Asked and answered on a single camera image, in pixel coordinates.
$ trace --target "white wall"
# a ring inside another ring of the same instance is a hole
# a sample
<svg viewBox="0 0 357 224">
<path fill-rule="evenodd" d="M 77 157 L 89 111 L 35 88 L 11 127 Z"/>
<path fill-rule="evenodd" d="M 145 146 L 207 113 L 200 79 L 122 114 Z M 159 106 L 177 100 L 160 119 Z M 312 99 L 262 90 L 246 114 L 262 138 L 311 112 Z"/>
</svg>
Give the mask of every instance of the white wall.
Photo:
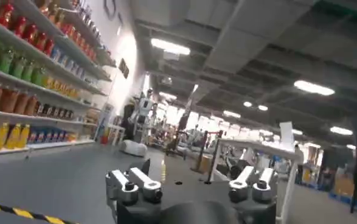
<svg viewBox="0 0 357 224">
<path fill-rule="evenodd" d="M 86 0 L 86 2 L 92 9 L 92 20 L 101 33 L 103 43 L 110 49 L 112 58 L 116 60 L 117 65 L 124 58 L 130 70 L 128 78 L 125 79 L 117 68 L 105 66 L 113 82 L 100 81 L 100 84 L 104 93 L 110 93 L 109 97 L 94 96 L 93 101 L 101 108 L 108 100 L 114 106 L 114 114 L 121 114 L 129 97 L 142 91 L 144 82 L 144 64 L 134 36 L 130 3 L 128 0 L 116 0 L 117 13 L 111 21 L 105 14 L 103 0 Z M 117 35 L 120 24 L 119 13 L 123 20 L 123 27 Z"/>
</svg>

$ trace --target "green bottle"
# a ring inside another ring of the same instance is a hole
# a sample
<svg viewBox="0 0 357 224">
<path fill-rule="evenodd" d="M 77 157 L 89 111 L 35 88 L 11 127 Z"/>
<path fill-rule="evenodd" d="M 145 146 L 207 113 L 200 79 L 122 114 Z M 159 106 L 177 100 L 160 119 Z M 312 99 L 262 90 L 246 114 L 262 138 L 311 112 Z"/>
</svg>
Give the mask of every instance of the green bottle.
<svg viewBox="0 0 357 224">
<path fill-rule="evenodd" d="M 11 75 L 21 79 L 26 64 L 27 64 L 27 59 L 23 56 L 20 56 L 17 60 L 13 62 Z"/>
<path fill-rule="evenodd" d="M 46 70 L 44 68 L 36 68 L 32 73 L 31 82 L 38 86 L 42 86 L 42 78 L 45 73 Z"/>
<path fill-rule="evenodd" d="M 33 61 L 29 61 L 23 70 L 21 79 L 23 79 L 24 81 L 27 81 L 27 82 L 31 82 L 31 76 L 32 76 L 34 67 L 35 67 L 35 63 Z"/>
<path fill-rule="evenodd" d="M 1 59 L 0 59 L 0 71 L 3 73 L 9 74 L 10 72 L 10 65 L 12 64 L 13 60 L 13 51 L 12 50 L 7 50 L 1 54 Z"/>
</svg>

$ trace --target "floor marking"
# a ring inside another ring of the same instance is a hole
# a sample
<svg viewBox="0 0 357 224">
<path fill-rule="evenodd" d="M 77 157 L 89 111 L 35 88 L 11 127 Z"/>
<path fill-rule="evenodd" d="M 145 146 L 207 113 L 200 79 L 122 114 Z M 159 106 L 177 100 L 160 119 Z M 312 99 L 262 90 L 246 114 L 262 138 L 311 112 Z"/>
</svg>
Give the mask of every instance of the floor marking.
<svg viewBox="0 0 357 224">
<path fill-rule="evenodd" d="M 48 223 L 53 223 L 53 224 L 76 224 L 75 222 L 69 222 L 69 221 L 65 221 L 62 219 L 58 219 L 52 216 L 48 216 L 48 215 L 41 215 L 41 214 L 36 214 L 33 212 L 29 212 L 23 209 L 19 209 L 19 208 L 11 208 L 8 206 L 4 206 L 4 205 L 0 205 L 0 211 L 2 212 L 6 212 L 6 213 L 11 213 L 17 216 L 21 216 L 27 219 L 38 219 L 38 220 L 42 220 Z"/>
</svg>

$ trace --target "black pole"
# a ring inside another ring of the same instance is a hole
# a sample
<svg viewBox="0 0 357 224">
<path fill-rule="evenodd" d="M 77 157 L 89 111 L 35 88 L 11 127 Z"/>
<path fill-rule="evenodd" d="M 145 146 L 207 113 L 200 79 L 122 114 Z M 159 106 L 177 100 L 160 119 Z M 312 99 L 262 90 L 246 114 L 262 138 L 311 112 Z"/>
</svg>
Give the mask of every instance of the black pole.
<svg viewBox="0 0 357 224">
<path fill-rule="evenodd" d="M 206 183 L 210 183 L 210 178 L 211 178 L 212 172 L 213 172 L 213 166 L 215 165 L 215 161 L 216 161 L 217 150 L 219 150 L 219 142 L 220 142 L 220 139 L 222 136 L 223 136 L 223 131 L 220 130 L 217 135 L 215 151 L 213 152 L 213 158 L 212 158 L 212 162 L 210 164 L 210 168 L 209 168 L 209 172 L 208 172 L 208 179 L 207 179 Z"/>
<path fill-rule="evenodd" d="M 207 143 L 208 131 L 204 132 L 203 145 L 201 146 L 200 154 L 198 155 L 196 167 L 191 168 L 192 171 L 199 172 L 201 160 L 203 159 L 203 153 L 205 149 L 205 144 Z"/>
</svg>

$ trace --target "white metal frame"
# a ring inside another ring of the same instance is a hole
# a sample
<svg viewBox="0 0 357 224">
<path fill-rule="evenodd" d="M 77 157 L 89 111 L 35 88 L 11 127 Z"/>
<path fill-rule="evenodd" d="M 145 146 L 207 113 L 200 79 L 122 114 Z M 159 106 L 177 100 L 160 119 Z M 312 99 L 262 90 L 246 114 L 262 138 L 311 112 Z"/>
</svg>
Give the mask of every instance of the white metal frame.
<svg viewBox="0 0 357 224">
<path fill-rule="evenodd" d="M 219 139 L 218 148 L 220 148 L 221 145 L 233 145 L 236 147 L 252 148 L 254 150 L 260 150 L 265 154 L 276 155 L 276 156 L 279 156 L 279 157 L 282 157 L 285 159 L 290 159 L 292 161 L 292 168 L 291 168 L 291 171 L 289 174 L 289 180 L 288 180 L 288 184 L 286 187 L 285 198 L 284 198 L 283 205 L 282 205 L 281 215 L 276 217 L 277 221 L 280 221 L 281 224 L 285 224 L 286 220 L 288 218 L 288 213 L 289 213 L 289 209 L 290 209 L 290 205 L 291 205 L 291 199 L 292 199 L 292 195 L 293 195 L 293 191 L 294 191 L 294 180 L 296 179 L 297 160 L 299 159 L 299 156 L 297 154 L 295 154 L 294 152 L 289 152 L 285 149 L 275 148 L 275 147 L 263 145 L 259 142 L 252 142 L 252 141 L 245 141 L 245 140 Z M 213 179 L 213 175 L 216 174 L 222 180 L 225 180 L 226 177 L 223 174 L 221 174 L 219 171 L 216 170 L 216 166 L 218 164 L 219 154 L 220 154 L 220 150 L 219 149 L 216 149 L 216 150 L 217 150 L 217 157 L 216 157 L 213 169 L 212 169 L 212 179 Z"/>
</svg>

